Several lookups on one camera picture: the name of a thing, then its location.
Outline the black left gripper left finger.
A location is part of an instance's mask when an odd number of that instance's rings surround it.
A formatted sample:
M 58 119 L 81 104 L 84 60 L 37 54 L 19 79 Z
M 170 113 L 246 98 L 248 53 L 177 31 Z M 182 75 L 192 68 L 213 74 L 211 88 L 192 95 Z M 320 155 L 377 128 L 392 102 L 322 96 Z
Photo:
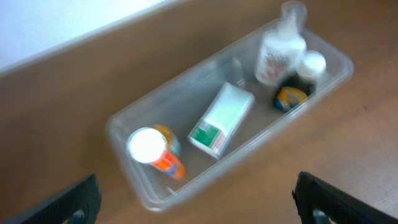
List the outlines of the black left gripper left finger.
M 101 208 L 101 189 L 95 174 L 75 182 L 3 223 L 95 223 Z

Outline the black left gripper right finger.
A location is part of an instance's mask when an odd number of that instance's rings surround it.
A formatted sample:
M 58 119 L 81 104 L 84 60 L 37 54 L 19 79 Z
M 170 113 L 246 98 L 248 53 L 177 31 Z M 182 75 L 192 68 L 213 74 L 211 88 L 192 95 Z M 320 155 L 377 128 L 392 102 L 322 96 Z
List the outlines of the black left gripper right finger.
M 308 172 L 298 174 L 292 196 L 302 223 L 397 224 L 397 218 Z

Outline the orange tube white cap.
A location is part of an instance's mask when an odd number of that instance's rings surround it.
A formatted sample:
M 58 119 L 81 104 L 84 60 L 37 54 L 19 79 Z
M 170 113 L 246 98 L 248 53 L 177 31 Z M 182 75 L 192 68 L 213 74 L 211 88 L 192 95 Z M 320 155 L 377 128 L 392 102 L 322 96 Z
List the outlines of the orange tube white cap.
M 153 127 L 134 131 L 126 143 L 131 157 L 142 164 L 151 165 L 173 179 L 185 176 L 185 167 L 179 157 L 168 148 L 163 135 Z

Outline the dark bottle white cap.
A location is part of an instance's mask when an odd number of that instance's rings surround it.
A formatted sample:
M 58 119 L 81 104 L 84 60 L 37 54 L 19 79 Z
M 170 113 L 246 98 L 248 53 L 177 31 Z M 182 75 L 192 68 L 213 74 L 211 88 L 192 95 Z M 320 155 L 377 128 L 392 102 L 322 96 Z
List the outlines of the dark bottle white cap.
M 326 59 L 317 51 L 306 52 L 297 69 L 277 87 L 272 104 L 281 111 L 290 111 L 306 102 L 326 73 Z

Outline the white green medicine box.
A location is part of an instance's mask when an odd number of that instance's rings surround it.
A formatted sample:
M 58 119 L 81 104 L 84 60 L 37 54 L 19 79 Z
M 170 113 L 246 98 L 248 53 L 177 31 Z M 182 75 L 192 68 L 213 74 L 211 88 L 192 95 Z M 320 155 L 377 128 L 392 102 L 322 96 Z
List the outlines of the white green medicine box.
M 190 131 L 188 140 L 203 152 L 220 159 L 254 102 L 251 92 L 224 83 Z

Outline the white plastic bottle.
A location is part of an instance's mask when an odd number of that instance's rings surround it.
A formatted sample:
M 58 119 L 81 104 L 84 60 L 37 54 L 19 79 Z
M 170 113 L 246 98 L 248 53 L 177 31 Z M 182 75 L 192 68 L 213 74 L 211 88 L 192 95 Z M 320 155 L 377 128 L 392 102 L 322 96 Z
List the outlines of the white plastic bottle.
M 304 3 L 283 3 L 276 27 L 265 31 L 261 37 L 254 72 L 260 83 L 276 86 L 297 67 L 307 50 L 306 41 L 301 35 L 306 19 L 307 8 Z

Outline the small jar gold lid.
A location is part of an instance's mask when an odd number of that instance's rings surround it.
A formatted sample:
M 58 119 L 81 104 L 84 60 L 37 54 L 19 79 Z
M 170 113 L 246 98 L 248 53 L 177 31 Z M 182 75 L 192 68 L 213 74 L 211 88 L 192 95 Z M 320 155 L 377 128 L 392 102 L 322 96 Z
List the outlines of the small jar gold lid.
M 165 141 L 167 142 L 167 148 L 177 157 L 180 157 L 180 142 L 176 135 L 166 126 L 163 125 L 153 125 L 153 128 L 160 132 L 163 137 L 165 138 Z

